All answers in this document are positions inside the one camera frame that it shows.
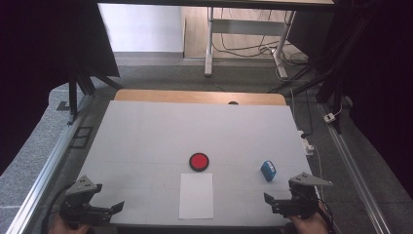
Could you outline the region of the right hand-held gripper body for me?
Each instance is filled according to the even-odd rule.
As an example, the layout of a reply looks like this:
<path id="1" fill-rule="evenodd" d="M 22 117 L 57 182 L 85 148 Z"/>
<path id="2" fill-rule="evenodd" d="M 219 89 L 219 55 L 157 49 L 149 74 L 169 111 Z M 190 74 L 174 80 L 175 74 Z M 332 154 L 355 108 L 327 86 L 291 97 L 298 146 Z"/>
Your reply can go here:
<path id="1" fill-rule="evenodd" d="M 317 186 L 332 186 L 329 180 L 302 173 L 288 181 L 291 198 L 289 200 L 272 199 L 272 212 L 284 216 L 299 215 L 304 219 L 313 215 L 319 207 Z"/>

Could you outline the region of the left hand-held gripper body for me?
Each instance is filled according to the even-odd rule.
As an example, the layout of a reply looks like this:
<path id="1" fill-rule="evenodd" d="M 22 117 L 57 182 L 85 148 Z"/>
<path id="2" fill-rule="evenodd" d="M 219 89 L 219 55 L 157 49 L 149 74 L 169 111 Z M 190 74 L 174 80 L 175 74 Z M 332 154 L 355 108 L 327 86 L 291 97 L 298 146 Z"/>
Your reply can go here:
<path id="1" fill-rule="evenodd" d="M 86 175 L 81 176 L 64 193 L 59 215 L 68 225 L 102 225 L 110 221 L 111 208 L 93 207 L 90 204 L 96 194 L 96 184 Z"/>

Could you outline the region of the blue stamp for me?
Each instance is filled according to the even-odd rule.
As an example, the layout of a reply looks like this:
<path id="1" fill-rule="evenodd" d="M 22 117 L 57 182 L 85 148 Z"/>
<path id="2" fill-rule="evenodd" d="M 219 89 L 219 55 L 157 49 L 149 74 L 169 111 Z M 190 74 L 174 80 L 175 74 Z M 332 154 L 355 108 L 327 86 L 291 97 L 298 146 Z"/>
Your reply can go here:
<path id="1" fill-rule="evenodd" d="M 276 167 L 274 166 L 273 162 L 269 160 L 265 161 L 261 165 L 260 170 L 267 181 L 272 181 L 277 174 Z"/>

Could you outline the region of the person's right hand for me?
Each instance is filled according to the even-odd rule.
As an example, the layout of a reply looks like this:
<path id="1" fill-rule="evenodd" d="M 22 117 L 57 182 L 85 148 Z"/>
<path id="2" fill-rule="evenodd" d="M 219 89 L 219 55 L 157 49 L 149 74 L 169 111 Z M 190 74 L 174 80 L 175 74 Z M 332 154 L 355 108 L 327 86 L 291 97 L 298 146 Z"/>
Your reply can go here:
<path id="1" fill-rule="evenodd" d="M 289 215 L 287 218 L 294 224 L 298 234 L 328 234 L 328 226 L 319 213 L 307 219 L 298 215 Z"/>

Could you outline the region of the person's left hand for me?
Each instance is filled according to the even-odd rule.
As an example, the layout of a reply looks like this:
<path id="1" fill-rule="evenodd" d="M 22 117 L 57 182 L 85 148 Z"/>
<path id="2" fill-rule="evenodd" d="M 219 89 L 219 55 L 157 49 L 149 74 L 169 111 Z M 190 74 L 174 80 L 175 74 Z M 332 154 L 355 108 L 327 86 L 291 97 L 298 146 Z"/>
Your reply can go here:
<path id="1" fill-rule="evenodd" d="M 59 215 L 54 219 L 48 234 L 87 234 L 91 229 L 89 224 L 82 224 L 77 229 L 72 229 Z"/>

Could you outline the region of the black tape floor marking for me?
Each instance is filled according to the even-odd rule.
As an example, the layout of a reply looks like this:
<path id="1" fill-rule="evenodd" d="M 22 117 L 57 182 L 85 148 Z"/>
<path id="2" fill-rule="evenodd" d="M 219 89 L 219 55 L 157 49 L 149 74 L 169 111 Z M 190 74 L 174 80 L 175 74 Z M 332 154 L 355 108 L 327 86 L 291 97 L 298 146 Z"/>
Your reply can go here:
<path id="1" fill-rule="evenodd" d="M 70 147 L 75 149 L 86 148 L 91 139 L 93 129 L 93 127 L 79 127 L 72 138 Z"/>

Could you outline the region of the white power strip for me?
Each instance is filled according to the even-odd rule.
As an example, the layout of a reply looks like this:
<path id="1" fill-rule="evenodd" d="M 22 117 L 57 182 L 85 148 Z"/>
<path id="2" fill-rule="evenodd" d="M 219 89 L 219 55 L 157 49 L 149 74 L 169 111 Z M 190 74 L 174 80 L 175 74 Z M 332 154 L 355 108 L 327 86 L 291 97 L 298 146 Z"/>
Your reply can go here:
<path id="1" fill-rule="evenodd" d="M 300 136 L 302 145 L 303 145 L 303 150 L 304 153 L 307 156 L 311 156 L 314 154 L 315 148 L 308 142 L 307 140 L 307 134 L 305 134 L 303 131 L 298 131 L 297 134 Z"/>

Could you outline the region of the white paper sheet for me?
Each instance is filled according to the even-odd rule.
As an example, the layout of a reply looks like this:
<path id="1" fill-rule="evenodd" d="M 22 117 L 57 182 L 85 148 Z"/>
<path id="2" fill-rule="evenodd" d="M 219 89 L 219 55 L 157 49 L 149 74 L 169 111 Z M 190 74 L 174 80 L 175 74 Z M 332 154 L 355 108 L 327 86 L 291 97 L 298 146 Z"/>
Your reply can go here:
<path id="1" fill-rule="evenodd" d="M 212 174 L 182 174 L 180 180 L 180 219 L 213 218 Z"/>

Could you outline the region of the round red ink pad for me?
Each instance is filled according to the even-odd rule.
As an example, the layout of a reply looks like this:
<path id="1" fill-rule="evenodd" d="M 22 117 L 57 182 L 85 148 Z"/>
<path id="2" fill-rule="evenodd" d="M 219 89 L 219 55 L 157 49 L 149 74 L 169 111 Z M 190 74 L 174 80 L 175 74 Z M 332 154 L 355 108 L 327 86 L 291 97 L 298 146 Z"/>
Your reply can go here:
<path id="1" fill-rule="evenodd" d="M 201 152 L 193 154 L 189 159 L 189 166 L 195 172 L 203 172 L 209 165 L 208 157 Z"/>

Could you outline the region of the black tripod stand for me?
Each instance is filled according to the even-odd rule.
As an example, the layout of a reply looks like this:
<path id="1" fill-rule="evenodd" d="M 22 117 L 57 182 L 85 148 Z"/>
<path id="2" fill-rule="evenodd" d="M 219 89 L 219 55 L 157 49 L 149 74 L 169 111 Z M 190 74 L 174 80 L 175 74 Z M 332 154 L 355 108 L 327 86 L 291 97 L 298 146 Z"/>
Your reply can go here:
<path id="1" fill-rule="evenodd" d="M 78 115 L 78 98 L 77 88 L 80 88 L 85 96 L 91 96 L 95 92 L 95 86 L 92 78 L 95 77 L 109 87 L 119 91 L 122 86 L 105 75 L 102 71 L 93 68 L 90 65 L 72 64 L 59 70 L 58 78 L 68 84 L 68 125 L 72 125 Z"/>

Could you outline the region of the white table mat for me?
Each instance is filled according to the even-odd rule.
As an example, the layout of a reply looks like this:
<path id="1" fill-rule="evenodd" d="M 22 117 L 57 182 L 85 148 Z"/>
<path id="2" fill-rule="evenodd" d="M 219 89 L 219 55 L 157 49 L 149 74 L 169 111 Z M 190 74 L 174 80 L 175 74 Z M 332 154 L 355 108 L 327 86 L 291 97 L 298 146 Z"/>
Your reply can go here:
<path id="1" fill-rule="evenodd" d="M 189 166 L 198 152 L 203 172 Z M 102 184 L 92 205 L 125 202 L 116 224 L 264 227 L 287 222 L 264 194 L 290 198 L 288 181 L 309 169 L 287 106 L 112 101 L 81 172 Z M 182 174 L 212 174 L 213 218 L 179 218 Z"/>

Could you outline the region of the black metal stand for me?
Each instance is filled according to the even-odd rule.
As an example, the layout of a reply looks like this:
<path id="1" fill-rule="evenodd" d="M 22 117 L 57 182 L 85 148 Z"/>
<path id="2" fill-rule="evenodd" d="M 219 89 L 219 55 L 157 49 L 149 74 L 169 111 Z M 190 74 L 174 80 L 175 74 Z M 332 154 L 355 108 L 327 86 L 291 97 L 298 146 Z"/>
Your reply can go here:
<path id="1" fill-rule="evenodd" d="M 354 48 L 359 36 L 368 25 L 374 10 L 380 0 L 333 0 L 333 5 L 315 6 L 299 9 L 299 15 L 313 14 L 309 27 L 317 29 L 317 24 L 324 24 L 323 15 L 327 16 L 328 32 L 321 54 L 306 63 L 293 79 L 298 79 L 313 68 L 319 75 L 309 83 L 300 86 L 288 94 L 289 97 L 298 95 L 322 84 L 316 95 L 317 102 L 325 103 L 334 95 L 334 111 L 340 115 L 341 96 L 343 94 L 341 75 L 343 65 Z"/>

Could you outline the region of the black curtain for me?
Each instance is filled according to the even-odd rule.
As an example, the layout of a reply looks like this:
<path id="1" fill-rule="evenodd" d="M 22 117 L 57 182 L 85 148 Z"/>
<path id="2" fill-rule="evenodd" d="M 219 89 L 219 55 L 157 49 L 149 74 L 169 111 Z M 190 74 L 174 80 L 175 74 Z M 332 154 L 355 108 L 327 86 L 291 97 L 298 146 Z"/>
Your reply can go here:
<path id="1" fill-rule="evenodd" d="M 323 17 L 324 24 L 311 29 L 315 16 L 297 13 L 288 35 L 310 61 L 326 41 Z M 341 75 L 355 125 L 413 198 L 413 0 L 380 0 Z"/>
<path id="2" fill-rule="evenodd" d="M 97 0 L 0 0 L 0 175 L 76 75 L 119 75 Z"/>

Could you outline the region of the white metal desk frame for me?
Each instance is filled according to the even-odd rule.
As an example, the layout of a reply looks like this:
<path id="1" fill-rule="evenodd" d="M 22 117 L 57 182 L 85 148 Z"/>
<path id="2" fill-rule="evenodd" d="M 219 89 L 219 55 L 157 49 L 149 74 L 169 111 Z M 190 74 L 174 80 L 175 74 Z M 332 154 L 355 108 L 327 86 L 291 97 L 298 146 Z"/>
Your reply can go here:
<path id="1" fill-rule="evenodd" d="M 280 42 L 270 53 L 276 64 L 276 71 L 282 79 L 287 78 L 287 73 L 282 64 L 282 49 L 285 44 L 289 29 L 294 18 L 294 11 L 286 11 L 284 21 L 262 21 L 241 19 L 215 19 L 212 7 L 207 8 L 207 47 L 205 61 L 205 77 L 212 74 L 212 36 L 214 33 L 279 36 Z"/>

